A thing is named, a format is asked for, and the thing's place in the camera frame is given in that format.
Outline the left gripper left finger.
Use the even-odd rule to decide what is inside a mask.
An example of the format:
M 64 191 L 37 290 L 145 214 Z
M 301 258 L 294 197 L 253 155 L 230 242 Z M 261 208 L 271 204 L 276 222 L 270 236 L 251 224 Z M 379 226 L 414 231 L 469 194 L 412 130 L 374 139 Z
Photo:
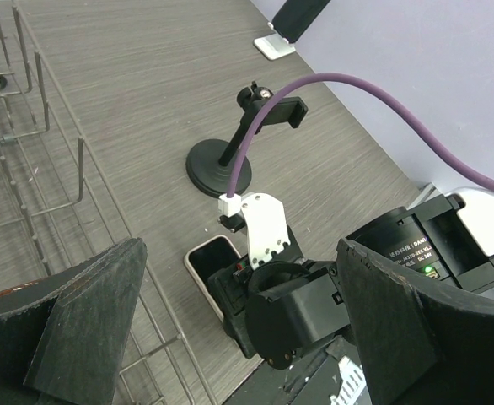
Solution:
M 147 247 L 124 239 L 0 292 L 0 404 L 110 404 Z

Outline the black case phone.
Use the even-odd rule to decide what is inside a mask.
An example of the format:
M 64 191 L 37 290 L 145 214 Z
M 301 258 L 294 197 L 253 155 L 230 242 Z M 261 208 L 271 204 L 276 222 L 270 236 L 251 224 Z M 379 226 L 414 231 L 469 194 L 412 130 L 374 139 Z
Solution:
M 272 29 L 294 44 L 330 0 L 287 0 L 271 20 Z

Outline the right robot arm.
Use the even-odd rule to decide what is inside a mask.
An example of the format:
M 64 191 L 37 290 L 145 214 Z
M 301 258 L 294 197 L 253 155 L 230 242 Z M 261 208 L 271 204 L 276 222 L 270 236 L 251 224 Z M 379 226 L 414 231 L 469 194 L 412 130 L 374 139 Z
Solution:
M 248 251 L 208 279 L 209 293 L 243 355 L 276 370 L 347 332 L 361 343 L 392 331 L 428 344 L 421 294 L 453 308 L 494 288 L 494 197 L 477 190 L 389 211 L 341 238 L 329 261 L 302 253 L 269 194 L 221 196 L 218 209 Z

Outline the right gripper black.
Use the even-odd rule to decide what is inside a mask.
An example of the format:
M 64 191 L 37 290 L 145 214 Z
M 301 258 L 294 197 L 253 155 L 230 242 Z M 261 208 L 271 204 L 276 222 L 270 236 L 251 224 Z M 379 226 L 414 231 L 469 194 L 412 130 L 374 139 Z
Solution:
M 248 257 L 240 255 L 234 264 L 217 271 L 208 280 L 208 290 L 223 312 L 223 330 L 247 359 L 256 355 L 245 321 L 249 298 L 304 276 L 303 267 L 294 268 L 297 260 L 303 258 L 303 253 L 292 229 L 287 231 L 291 245 L 277 254 L 264 269 L 252 270 Z

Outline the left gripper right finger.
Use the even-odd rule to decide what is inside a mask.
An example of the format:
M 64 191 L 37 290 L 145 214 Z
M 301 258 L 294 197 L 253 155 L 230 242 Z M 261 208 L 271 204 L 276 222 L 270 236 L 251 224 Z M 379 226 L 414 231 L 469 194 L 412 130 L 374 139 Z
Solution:
M 494 300 L 337 244 L 346 305 L 374 404 L 494 404 Z

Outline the black clamp phone stand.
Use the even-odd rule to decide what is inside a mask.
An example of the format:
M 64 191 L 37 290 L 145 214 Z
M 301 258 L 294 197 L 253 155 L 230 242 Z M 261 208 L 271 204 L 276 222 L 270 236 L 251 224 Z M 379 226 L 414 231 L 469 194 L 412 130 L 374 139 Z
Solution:
M 236 101 L 243 110 L 239 127 L 230 141 L 210 138 L 194 145 L 187 155 L 185 167 L 193 185 L 209 197 L 219 197 L 228 189 L 234 159 L 256 114 L 273 96 L 267 87 L 252 83 L 238 92 Z M 280 100 L 262 122 L 263 126 L 289 124 L 300 126 L 309 108 L 300 97 Z

